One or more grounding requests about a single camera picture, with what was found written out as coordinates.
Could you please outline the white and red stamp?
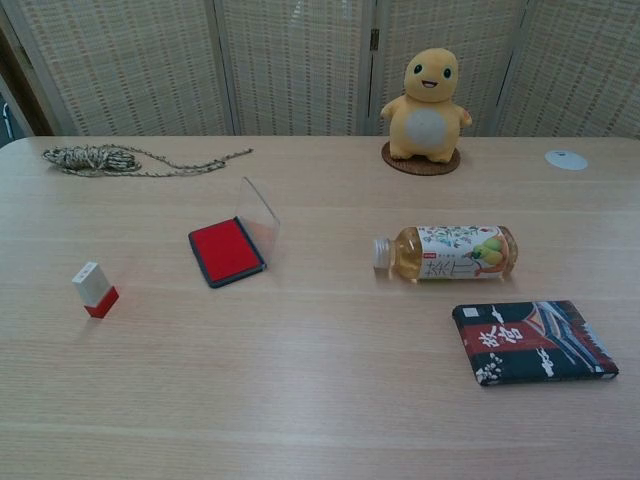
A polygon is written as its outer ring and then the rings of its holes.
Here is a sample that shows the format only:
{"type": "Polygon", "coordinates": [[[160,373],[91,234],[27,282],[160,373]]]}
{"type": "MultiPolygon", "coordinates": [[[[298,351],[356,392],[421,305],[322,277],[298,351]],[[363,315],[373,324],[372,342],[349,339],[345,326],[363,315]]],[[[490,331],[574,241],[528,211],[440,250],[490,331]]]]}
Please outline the white and red stamp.
{"type": "Polygon", "coordinates": [[[97,262],[87,262],[72,278],[83,306],[92,318],[103,319],[119,299],[115,286],[97,262]]]}

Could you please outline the red ink pad with clear lid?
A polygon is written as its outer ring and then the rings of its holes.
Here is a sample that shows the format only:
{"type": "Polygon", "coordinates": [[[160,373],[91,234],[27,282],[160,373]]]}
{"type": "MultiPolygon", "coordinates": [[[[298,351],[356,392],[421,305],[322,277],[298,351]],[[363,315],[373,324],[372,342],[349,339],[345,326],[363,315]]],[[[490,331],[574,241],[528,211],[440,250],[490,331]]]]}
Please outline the red ink pad with clear lid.
{"type": "Polygon", "coordinates": [[[265,271],[279,231],[264,195],[244,177],[235,215],[190,232],[188,240],[205,281],[216,289],[265,271]]]}

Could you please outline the round brown woven coaster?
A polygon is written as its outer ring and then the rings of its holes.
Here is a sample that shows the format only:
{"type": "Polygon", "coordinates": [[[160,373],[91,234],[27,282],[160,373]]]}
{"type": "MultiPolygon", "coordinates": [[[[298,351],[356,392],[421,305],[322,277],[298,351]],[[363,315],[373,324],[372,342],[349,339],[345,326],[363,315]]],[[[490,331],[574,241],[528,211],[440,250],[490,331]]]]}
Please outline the round brown woven coaster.
{"type": "Polygon", "coordinates": [[[415,176],[439,176],[456,170],[461,162],[461,155],[455,149],[451,160],[448,163],[438,163],[431,161],[428,157],[414,155],[407,159],[394,159],[390,154],[390,142],[387,141],[382,149],[381,156],[385,163],[403,173],[415,176]]]}

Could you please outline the green tea plastic bottle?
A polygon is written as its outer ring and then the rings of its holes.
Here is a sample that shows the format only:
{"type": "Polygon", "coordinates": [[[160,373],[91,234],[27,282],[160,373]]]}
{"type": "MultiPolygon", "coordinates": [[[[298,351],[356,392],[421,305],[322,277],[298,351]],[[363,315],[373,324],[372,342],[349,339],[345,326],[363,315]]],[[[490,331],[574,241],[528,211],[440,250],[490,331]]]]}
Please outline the green tea plastic bottle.
{"type": "Polygon", "coordinates": [[[504,279],[518,246],[503,225],[420,225],[373,242],[373,267],[411,282],[504,279]]]}

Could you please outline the yellow plush toy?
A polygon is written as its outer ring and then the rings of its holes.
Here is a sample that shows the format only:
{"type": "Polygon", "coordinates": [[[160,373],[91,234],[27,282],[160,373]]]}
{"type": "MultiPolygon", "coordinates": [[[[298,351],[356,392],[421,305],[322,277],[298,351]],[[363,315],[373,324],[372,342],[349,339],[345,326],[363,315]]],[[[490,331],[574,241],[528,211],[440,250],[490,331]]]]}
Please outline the yellow plush toy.
{"type": "Polygon", "coordinates": [[[472,125],[470,113],[453,101],[458,61],[445,48],[416,54],[404,74],[404,93],[387,103],[380,116],[389,122],[389,153],[397,160],[424,156],[447,164],[460,131],[472,125]]]}

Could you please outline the woven folding screen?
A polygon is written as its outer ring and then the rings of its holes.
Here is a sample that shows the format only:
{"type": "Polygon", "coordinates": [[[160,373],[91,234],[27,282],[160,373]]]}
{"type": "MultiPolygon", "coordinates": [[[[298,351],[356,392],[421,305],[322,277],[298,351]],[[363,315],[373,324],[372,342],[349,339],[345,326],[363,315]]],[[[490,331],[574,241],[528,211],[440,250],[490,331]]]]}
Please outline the woven folding screen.
{"type": "Polygon", "coordinates": [[[640,0],[0,0],[56,135],[380,134],[452,51],[472,136],[640,140],[640,0]]]}

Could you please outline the dark printed book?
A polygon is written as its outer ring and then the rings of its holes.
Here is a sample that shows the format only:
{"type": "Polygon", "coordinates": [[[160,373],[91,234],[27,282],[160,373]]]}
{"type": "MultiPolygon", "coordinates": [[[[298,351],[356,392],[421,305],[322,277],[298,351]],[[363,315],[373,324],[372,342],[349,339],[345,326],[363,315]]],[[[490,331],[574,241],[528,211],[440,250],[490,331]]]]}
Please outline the dark printed book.
{"type": "Polygon", "coordinates": [[[481,386],[612,379],[613,358],[570,301],[458,305],[452,310],[481,386]]]}

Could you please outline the white round table grommet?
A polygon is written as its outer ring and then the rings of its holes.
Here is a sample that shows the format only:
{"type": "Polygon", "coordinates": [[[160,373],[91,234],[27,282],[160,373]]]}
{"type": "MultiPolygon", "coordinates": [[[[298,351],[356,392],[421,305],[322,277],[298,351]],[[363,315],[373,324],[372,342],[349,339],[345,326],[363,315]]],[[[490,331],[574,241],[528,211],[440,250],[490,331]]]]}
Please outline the white round table grommet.
{"type": "Polygon", "coordinates": [[[574,151],[550,150],[544,158],[550,165],[562,170],[581,171],[588,167],[588,160],[574,151]]]}

